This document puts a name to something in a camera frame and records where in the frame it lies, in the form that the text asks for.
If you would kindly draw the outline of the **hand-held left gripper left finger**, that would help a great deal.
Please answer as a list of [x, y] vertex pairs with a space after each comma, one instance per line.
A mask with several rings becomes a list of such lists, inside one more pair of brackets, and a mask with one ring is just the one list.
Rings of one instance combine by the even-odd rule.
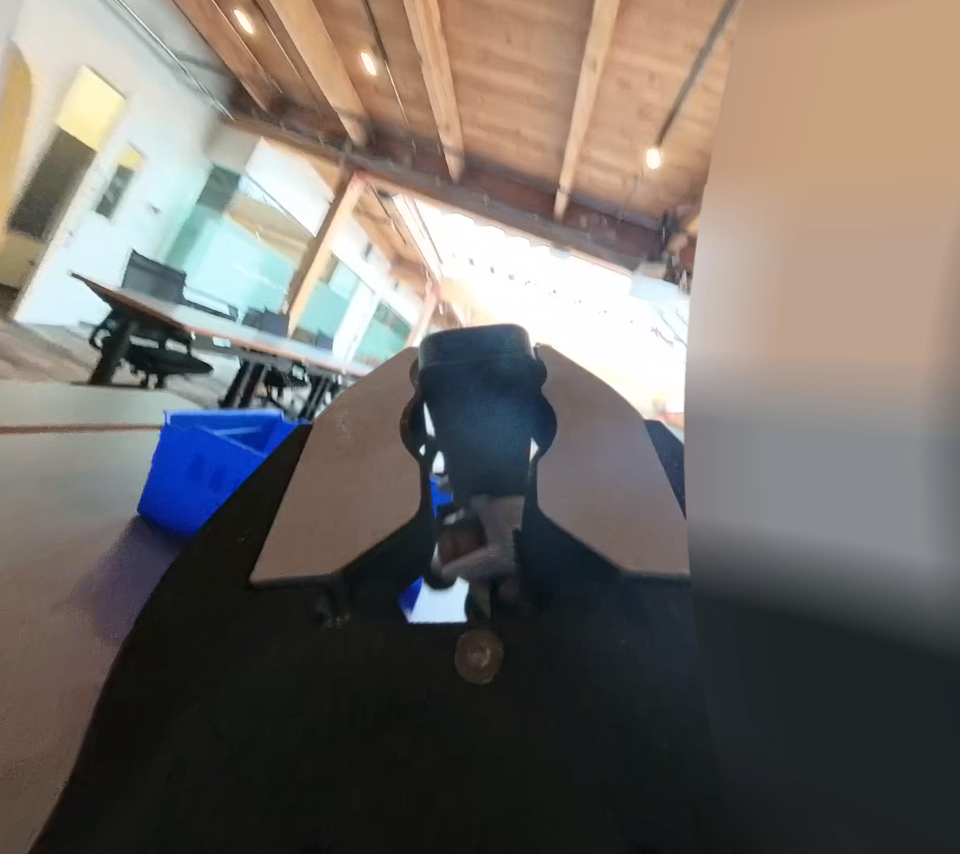
[[421, 472], [402, 440], [402, 416], [415, 395], [417, 352], [402, 349], [314, 421], [250, 585], [339, 575], [415, 517]]

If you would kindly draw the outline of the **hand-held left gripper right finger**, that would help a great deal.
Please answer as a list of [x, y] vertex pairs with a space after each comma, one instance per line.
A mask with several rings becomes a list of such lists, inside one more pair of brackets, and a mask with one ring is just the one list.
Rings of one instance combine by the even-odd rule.
[[625, 573], [688, 578], [687, 521], [642, 415], [554, 347], [535, 352], [556, 421], [537, 462], [540, 512]]

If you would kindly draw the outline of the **blue plastic bin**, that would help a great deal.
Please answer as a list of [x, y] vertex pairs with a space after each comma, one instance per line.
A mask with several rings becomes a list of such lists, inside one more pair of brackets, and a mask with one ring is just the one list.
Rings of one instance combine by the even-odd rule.
[[305, 424], [273, 409], [167, 412], [138, 516], [169, 536], [194, 536], [270, 453]]

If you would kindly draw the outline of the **long office desk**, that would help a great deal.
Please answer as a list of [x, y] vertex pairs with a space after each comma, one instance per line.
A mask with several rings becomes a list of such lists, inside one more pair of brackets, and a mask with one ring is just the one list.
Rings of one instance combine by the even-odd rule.
[[113, 382], [128, 345], [143, 325], [166, 328], [190, 340], [202, 335], [211, 340], [228, 342], [233, 354], [246, 364], [246, 370], [235, 377], [223, 398], [228, 408], [246, 407], [263, 382], [265, 370], [281, 368], [289, 363], [303, 368], [310, 381], [310, 391], [297, 416], [313, 420], [321, 413], [324, 399], [333, 399], [344, 387], [371, 371], [369, 366], [339, 359], [324, 348], [269, 334], [197, 308], [103, 283], [82, 273], [70, 272], [70, 276], [85, 285], [119, 316], [116, 330], [106, 337], [100, 359], [90, 373], [87, 381], [90, 386], [103, 387]]

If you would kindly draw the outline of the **black office chair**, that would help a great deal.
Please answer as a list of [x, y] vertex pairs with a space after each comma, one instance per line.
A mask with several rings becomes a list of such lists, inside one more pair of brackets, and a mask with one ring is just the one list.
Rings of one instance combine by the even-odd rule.
[[[138, 295], [179, 304], [183, 302], [186, 273], [133, 251], [126, 261], [121, 288]], [[212, 367], [194, 353], [196, 335], [151, 317], [133, 321], [133, 331], [122, 356], [144, 390], [164, 390], [171, 377], [206, 376]]]

